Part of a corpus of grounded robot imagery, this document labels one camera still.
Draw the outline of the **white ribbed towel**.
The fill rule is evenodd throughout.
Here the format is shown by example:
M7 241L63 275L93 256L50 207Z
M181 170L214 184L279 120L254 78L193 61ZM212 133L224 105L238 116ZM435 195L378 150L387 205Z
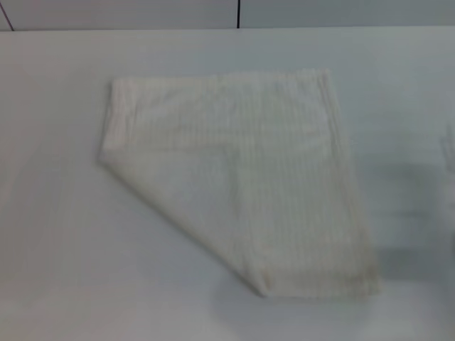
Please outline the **white ribbed towel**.
M379 290L327 70L118 78L100 158L261 296Z

